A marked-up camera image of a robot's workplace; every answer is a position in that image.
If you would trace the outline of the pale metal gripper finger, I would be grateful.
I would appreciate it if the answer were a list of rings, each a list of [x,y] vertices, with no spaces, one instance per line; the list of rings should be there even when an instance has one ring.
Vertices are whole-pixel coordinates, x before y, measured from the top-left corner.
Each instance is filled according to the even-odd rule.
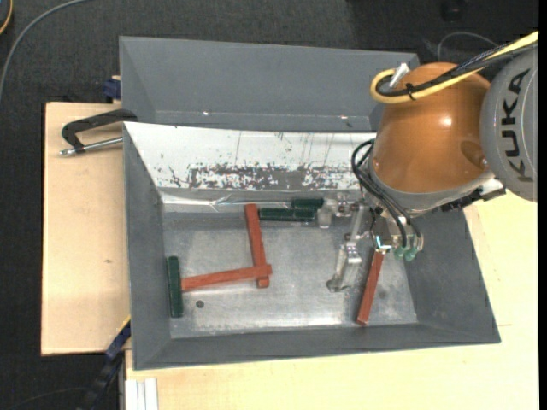
[[[354,244],[341,245],[338,250],[334,273],[326,282],[330,292],[340,292],[351,288],[362,267],[362,257]]]
[[[316,211],[316,222],[321,229],[327,229],[336,218],[350,217],[358,209],[356,201],[347,199],[325,199]]]

